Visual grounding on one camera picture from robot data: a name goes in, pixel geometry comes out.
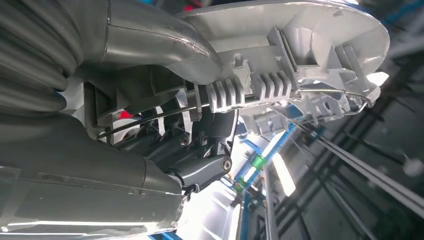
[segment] metal pipe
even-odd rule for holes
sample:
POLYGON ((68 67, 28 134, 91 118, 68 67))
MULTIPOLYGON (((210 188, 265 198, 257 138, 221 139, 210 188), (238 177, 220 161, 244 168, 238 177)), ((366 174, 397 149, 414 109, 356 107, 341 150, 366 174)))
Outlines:
POLYGON ((358 216, 355 210, 349 205, 349 203, 343 198, 343 196, 337 191, 334 187, 331 186, 331 190, 334 192, 334 195, 338 198, 341 204, 346 208, 346 210, 350 213, 352 218, 356 221, 362 231, 368 236, 371 240, 377 240, 377 237, 371 232, 362 219, 358 216))
POLYGON ((321 139, 318 139, 318 142, 424 219, 424 198, 418 196, 416 193, 372 168, 327 139, 321 137, 321 139))
MULTIPOLYGON (((201 107, 203 108, 203 107, 207 107, 207 106, 209 106, 209 103, 202 104, 202 106, 201 106, 201 107)), ((161 114, 158 114, 158 115, 155 115, 155 116, 151 116, 151 117, 148 117, 148 118, 145 118, 145 119, 137 120, 137 121, 134 121, 134 122, 128 123, 128 124, 126 124, 126 125, 123 125, 123 126, 117 127, 117 128, 115 128, 115 129, 113 129, 113 130, 107 131, 107 132, 105 132, 105 133, 102 133, 102 134, 100 134, 100 135, 97 137, 97 139, 104 138, 104 137, 106 137, 106 136, 109 136, 109 135, 115 134, 115 133, 120 132, 120 131, 122 131, 122 130, 125 130, 125 129, 127 129, 127 128, 134 127, 134 126, 136 126, 136 125, 146 124, 146 123, 148 123, 148 122, 150 122, 150 121, 153 121, 153 120, 156 120, 156 119, 169 117, 169 116, 172 116, 172 115, 175 115, 175 114, 180 114, 180 113, 182 113, 182 112, 190 111, 190 110, 195 110, 195 109, 197 109, 197 106, 196 106, 196 105, 186 106, 186 107, 178 108, 178 109, 175 109, 175 110, 172 110, 172 111, 164 112, 164 113, 161 113, 161 114)))
POLYGON ((269 162, 262 171, 263 175, 263 187, 266 191, 265 195, 265 202, 266 202, 266 239, 267 240, 276 240, 278 238, 278 232, 277 232, 277 224, 276 224, 276 218, 274 215, 274 205, 271 201, 271 183, 270 183, 270 175, 268 173, 269 167, 272 165, 272 162, 269 162))
POLYGON ((307 94, 345 94, 346 90, 334 89, 334 88, 301 88, 301 89, 298 89, 294 94, 298 95, 300 93, 307 93, 307 94))

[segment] grey plastic housing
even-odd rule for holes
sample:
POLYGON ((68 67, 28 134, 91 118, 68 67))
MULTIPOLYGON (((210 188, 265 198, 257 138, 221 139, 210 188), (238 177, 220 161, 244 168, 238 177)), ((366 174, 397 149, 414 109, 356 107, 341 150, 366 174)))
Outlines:
POLYGON ((261 0, 198 8, 180 17, 221 59, 218 81, 206 88, 213 113, 240 108, 244 115, 252 108, 262 114, 290 104, 305 121, 318 123, 357 114, 380 95, 366 76, 385 59, 389 34, 361 10, 323 0, 261 0), (347 94, 334 98, 323 89, 347 94))
POLYGON ((76 118, 2 115, 0 132, 3 232, 112 237, 176 227, 181 186, 150 160, 93 141, 76 118))

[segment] dark grey plastic part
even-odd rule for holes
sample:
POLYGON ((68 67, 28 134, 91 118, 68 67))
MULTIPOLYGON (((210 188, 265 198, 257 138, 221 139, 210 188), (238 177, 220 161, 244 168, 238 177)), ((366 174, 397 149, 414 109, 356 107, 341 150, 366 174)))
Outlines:
POLYGON ((0 132, 0 226, 10 232, 135 228, 105 222, 139 223, 138 233, 152 223, 150 231, 175 227, 184 201, 179 183, 148 159, 93 141, 77 119, 2 115, 0 132), (15 225, 36 221, 99 225, 15 225))
POLYGON ((218 155, 211 158, 200 158, 190 162, 183 162, 173 166, 173 171, 181 178, 185 187, 196 185, 201 191, 211 183, 227 174, 231 169, 231 158, 227 155, 218 155))

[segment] metal rod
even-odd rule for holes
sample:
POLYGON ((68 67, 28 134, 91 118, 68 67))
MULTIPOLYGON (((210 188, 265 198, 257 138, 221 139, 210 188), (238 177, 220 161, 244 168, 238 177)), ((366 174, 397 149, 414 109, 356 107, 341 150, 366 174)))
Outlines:
POLYGON ((318 139, 318 142, 424 219, 424 198, 418 196, 416 193, 372 168, 327 139, 321 137, 321 139, 318 139))
MULTIPOLYGON (((209 103, 202 104, 201 107, 203 108, 203 107, 207 107, 207 106, 209 106, 209 103)), ((128 123, 126 125, 117 127, 117 128, 115 128, 113 130, 107 131, 105 133, 102 133, 102 134, 100 134, 97 137, 97 139, 101 139, 101 138, 104 138, 106 136, 115 134, 115 133, 120 132, 122 130, 125 130, 127 128, 131 128, 131 127, 134 127, 134 126, 137 126, 137 125, 141 125, 141 124, 146 124, 146 123, 148 123, 150 121, 153 121, 153 120, 156 120, 156 119, 169 117, 169 116, 172 116, 172 115, 175 115, 175 114, 180 114, 182 112, 186 112, 186 111, 190 111, 190 110, 195 110, 195 109, 197 109, 197 106, 196 105, 186 106, 186 107, 178 108, 178 109, 175 109, 175 110, 172 110, 172 111, 164 112, 164 113, 161 113, 161 114, 158 114, 158 115, 155 115, 155 116, 151 116, 151 117, 148 117, 148 118, 145 118, 145 119, 137 120, 137 121, 128 123)))
POLYGON ((339 210, 339 212, 341 213, 341 215, 346 219, 347 224, 349 224, 350 228, 352 228, 352 230, 358 235, 360 236, 361 233, 358 231, 357 227, 355 226, 355 224, 351 221, 351 219, 349 218, 349 216, 346 214, 346 212, 343 210, 343 207, 339 204, 339 202, 336 200, 336 198, 333 196, 333 194, 330 192, 330 190, 328 189, 326 183, 322 182, 321 180, 319 180, 320 185, 322 186, 322 188, 324 189, 324 191, 327 193, 328 197, 330 198, 330 200, 333 202, 333 204, 335 205, 335 207, 339 210))
POLYGON ((342 174, 336 172, 336 177, 340 180, 341 184, 353 193, 355 197, 358 197, 365 203, 366 206, 379 218, 384 215, 384 211, 381 210, 373 201, 371 201, 363 192, 361 192, 353 183, 351 183, 342 174))
POLYGON ((270 183, 270 175, 268 173, 269 166, 272 164, 272 162, 269 162, 262 171, 263 176, 263 187, 266 191, 265 201, 266 201, 266 239, 267 240, 275 240, 278 239, 278 232, 277 232, 277 224, 276 224, 276 218, 274 215, 274 209, 273 209, 273 203, 271 201, 271 183, 270 183))
POLYGON ((358 216, 358 214, 355 212, 355 210, 349 205, 349 203, 343 198, 343 196, 331 186, 331 190, 334 192, 334 195, 338 200, 341 202, 341 204, 346 208, 346 210, 350 213, 352 218, 356 221, 356 223, 359 225, 359 227, 362 229, 362 231, 368 236, 371 240, 377 240, 377 237, 371 232, 368 227, 365 225, 365 223, 362 221, 362 219, 358 216))
POLYGON ((301 88, 295 94, 308 93, 308 94, 345 94, 346 90, 334 88, 301 88))

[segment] fluorescent light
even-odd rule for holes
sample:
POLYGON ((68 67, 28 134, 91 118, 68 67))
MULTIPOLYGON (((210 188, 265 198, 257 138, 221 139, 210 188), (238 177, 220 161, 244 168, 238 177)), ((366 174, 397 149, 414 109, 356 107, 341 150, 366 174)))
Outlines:
POLYGON ((379 72, 368 74, 366 78, 371 83, 380 87, 389 78, 389 75, 383 71, 379 71, 379 72))
POLYGON ((280 132, 280 133, 277 133, 276 135, 274 135, 274 137, 272 138, 272 140, 268 143, 268 146, 266 146, 265 147, 265 149, 263 150, 263 152, 262 152, 262 156, 264 156, 264 157, 266 157, 270 152, 271 152, 271 150, 273 149, 273 147, 277 144, 277 142, 280 140, 280 138, 283 136, 283 134, 285 133, 286 131, 285 130, 283 130, 282 132, 280 132))
POLYGON ((236 240, 237 228, 239 227, 240 204, 235 206, 231 215, 231 225, 229 227, 228 240, 236 240))
POLYGON ((255 173, 256 167, 252 166, 249 171, 247 171, 246 175, 244 175, 243 181, 245 183, 248 182, 248 180, 251 178, 251 176, 255 173))
POLYGON ((296 186, 293 182, 292 176, 290 176, 289 170, 287 169, 283 158, 279 153, 274 154, 272 157, 272 163, 274 164, 275 170, 277 171, 277 175, 285 195, 287 197, 290 196, 295 191, 296 186))

